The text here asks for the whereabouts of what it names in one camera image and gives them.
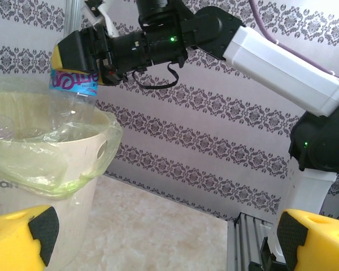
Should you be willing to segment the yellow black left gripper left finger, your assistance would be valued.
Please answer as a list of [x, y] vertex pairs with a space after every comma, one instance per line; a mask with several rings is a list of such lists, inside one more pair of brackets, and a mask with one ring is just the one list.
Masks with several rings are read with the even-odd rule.
[[0, 270], [44, 270], [58, 234], [58, 215], [49, 205], [0, 215]]

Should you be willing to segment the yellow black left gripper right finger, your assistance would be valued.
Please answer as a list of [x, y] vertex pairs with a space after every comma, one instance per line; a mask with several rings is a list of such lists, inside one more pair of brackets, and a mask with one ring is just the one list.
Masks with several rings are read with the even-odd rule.
[[277, 237], [287, 270], [339, 270], [339, 220], [286, 209]]

